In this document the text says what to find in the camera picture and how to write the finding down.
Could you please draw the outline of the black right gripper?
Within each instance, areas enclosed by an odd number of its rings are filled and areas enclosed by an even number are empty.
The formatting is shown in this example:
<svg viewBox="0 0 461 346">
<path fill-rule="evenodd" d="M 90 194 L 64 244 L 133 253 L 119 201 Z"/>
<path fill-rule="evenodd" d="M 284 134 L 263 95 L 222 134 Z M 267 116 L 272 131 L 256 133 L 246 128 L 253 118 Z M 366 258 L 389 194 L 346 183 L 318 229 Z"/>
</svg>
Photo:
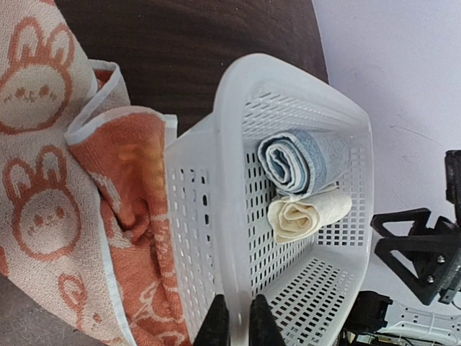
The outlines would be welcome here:
<svg viewBox="0 0 461 346">
<path fill-rule="evenodd" d="M 460 227 L 443 216 L 428 227 L 430 215 L 428 208 L 374 214 L 372 239 L 375 254 L 423 305 L 448 305 L 460 291 Z M 416 239 L 382 239 L 392 236 Z"/>
</svg>

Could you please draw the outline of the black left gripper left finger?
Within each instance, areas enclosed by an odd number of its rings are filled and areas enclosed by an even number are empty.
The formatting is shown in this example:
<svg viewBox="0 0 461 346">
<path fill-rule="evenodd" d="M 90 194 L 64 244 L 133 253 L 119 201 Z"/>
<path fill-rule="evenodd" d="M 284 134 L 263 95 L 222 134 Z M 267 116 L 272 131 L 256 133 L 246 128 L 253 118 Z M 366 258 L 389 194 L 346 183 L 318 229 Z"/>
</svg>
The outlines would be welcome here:
<svg viewBox="0 0 461 346">
<path fill-rule="evenodd" d="M 223 294 L 216 295 L 195 337 L 193 346 L 229 346 L 229 311 Z"/>
</svg>

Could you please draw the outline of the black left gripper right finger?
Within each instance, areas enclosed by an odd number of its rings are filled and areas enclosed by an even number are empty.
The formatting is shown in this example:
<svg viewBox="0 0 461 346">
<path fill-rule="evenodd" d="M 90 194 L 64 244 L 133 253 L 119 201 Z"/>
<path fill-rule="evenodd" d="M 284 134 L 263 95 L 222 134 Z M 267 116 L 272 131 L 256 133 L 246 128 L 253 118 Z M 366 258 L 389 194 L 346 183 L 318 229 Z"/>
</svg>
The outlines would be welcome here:
<svg viewBox="0 0 461 346">
<path fill-rule="evenodd" d="M 264 295 L 259 294 L 251 302 L 249 314 L 250 346 L 285 346 L 277 323 Z"/>
</svg>

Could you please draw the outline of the white towel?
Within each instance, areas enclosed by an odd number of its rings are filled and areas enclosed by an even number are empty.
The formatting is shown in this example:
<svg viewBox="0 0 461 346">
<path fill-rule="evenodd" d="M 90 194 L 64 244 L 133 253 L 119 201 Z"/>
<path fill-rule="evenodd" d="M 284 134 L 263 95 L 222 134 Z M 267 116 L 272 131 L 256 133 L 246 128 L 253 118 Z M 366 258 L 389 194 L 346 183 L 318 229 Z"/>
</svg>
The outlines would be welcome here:
<svg viewBox="0 0 461 346">
<path fill-rule="evenodd" d="M 324 226 L 347 216 L 352 198 L 333 189 L 306 198 L 277 198 L 268 207 L 267 219 L 278 244 L 286 244 L 314 235 Z"/>
</svg>

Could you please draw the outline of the white plastic basket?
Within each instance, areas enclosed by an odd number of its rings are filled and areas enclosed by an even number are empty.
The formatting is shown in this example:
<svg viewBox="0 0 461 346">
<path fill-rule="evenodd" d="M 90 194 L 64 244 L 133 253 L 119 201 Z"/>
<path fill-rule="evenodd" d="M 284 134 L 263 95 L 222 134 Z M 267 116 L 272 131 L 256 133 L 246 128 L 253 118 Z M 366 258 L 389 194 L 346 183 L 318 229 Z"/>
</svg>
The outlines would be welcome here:
<svg viewBox="0 0 461 346">
<path fill-rule="evenodd" d="M 292 128 L 351 140 L 351 162 L 337 184 L 352 198 L 352 209 L 307 239 L 276 244 L 267 221 L 275 188 L 257 148 L 267 136 Z M 262 294 L 287 345 L 334 344 L 370 258 L 374 172 L 368 114 L 316 77 L 251 54 L 227 68 L 212 112 L 168 146 L 166 169 L 190 338 L 221 294 L 230 340 L 246 345 L 250 305 Z"/>
</svg>

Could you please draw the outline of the orange patterned towel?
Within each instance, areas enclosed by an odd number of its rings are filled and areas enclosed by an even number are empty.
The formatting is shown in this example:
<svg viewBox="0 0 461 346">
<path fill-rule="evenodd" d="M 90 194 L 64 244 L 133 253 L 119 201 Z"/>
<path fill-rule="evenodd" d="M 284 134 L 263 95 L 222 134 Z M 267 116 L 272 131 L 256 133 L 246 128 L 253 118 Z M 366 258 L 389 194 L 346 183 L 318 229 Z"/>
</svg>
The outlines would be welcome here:
<svg viewBox="0 0 461 346">
<path fill-rule="evenodd" d="M 130 103 L 53 1 L 1 3 L 1 273 L 106 345 L 188 345 L 165 148 L 177 119 Z"/>
</svg>

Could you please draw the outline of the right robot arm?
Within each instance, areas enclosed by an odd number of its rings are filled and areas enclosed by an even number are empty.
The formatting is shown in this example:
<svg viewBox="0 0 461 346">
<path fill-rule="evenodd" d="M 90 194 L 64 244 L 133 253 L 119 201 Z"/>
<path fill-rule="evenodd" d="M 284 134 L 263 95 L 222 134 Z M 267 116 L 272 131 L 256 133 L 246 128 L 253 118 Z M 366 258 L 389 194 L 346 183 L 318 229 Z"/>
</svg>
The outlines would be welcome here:
<svg viewBox="0 0 461 346">
<path fill-rule="evenodd" d="M 460 344 L 460 220 L 427 208 L 376 214 L 375 255 L 392 272 L 391 293 L 359 293 L 344 328 L 351 345 Z"/>
</svg>

